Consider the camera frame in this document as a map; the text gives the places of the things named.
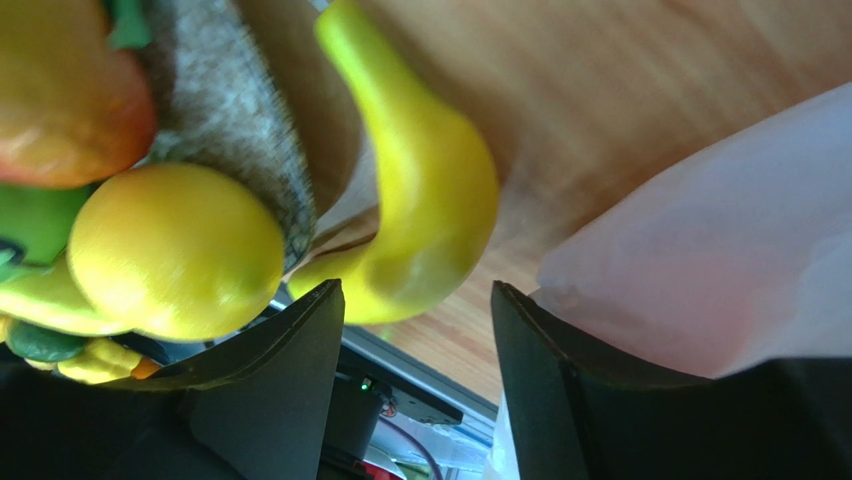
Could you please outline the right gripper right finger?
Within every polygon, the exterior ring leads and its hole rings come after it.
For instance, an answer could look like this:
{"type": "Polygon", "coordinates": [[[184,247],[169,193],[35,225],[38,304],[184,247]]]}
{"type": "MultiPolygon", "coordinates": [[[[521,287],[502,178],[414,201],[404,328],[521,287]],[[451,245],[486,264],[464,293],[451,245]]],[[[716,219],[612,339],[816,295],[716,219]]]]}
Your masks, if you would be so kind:
{"type": "Polygon", "coordinates": [[[776,359],[719,380],[639,359],[495,282],[524,479],[847,479],[851,362],[776,359]]]}

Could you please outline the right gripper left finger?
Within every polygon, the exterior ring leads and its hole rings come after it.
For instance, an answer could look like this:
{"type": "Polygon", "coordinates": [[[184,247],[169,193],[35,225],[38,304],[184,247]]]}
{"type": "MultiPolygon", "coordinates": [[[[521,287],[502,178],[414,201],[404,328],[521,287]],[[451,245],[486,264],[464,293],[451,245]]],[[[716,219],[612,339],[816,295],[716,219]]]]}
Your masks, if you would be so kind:
{"type": "Polygon", "coordinates": [[[342,339],[326,281],[145,380],[99,386],[1,366],[5,479],[313,479],[342,339]]]}

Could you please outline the yellow fake lemon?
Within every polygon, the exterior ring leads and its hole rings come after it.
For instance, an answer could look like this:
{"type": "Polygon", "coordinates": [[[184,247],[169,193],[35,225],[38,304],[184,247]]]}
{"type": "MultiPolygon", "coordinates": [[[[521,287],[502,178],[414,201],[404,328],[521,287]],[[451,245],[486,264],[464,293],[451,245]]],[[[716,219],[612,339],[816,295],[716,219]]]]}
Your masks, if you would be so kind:
{"type": "Polygon", "coordinates": [[[95,309],[124,331],[212,340],[272,300],[285,238],[246,187],[192,164],[148,165],[103,183],[70,235],[71,274],[95,309]]]}

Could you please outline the white plastic bag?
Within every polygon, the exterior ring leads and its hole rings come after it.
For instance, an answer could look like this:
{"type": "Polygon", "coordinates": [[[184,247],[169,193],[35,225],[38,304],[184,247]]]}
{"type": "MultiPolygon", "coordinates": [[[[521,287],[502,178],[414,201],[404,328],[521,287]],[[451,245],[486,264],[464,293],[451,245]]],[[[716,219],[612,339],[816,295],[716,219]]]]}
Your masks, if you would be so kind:
{"type": "MultiPolygon", "coordinates": [[[[851,362],[850,86],[655,176],[547,254],[525,295],[709,380],[776,359],[851,362]]],[[[485,475],[524,479],[505,400],[485,475]]]]}

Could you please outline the single yellow fake banana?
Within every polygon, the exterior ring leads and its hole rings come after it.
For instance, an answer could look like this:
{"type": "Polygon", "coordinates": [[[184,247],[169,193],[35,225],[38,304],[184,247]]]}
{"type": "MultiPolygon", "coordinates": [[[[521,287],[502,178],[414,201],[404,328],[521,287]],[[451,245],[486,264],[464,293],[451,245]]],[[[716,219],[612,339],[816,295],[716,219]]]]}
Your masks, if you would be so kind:
{"type": "Polygon", "coordinates": [[[375,237],[313,258],[288,280],[302,297],[340,281],[350,324],[382,324],[443,302],[476,267],[495,228],[499,183],[472,122],[405,62],[355,1],[335,1],[315,36],[349,89],[375,153],[375,237]]]}

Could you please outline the green fake melon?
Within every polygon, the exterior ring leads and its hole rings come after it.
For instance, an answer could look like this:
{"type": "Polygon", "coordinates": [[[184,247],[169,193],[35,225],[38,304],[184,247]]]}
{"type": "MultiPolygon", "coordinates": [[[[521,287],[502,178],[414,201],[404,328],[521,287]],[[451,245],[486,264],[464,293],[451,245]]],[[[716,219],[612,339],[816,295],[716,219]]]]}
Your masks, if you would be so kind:
{"type": "Polygon", "coordinates": [[[1,281],[50,272],[67,247],[74,220],[92,194],[1,186],[1,281]]]}

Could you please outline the yellow fake banana bunch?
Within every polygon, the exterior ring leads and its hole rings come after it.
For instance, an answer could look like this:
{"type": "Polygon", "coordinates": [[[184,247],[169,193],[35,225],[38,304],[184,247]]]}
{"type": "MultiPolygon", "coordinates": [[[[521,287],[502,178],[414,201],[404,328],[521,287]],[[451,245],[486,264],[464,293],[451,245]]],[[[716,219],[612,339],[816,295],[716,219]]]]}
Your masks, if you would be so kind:
{"type": "Polygon", "coordinates": [[[2,339],[31,366],[85,384],[142,380],[154,360],[112,337],[129,330],[99,314],[74,283],[64,257],[47,273],[1,284],[2,339]]]}

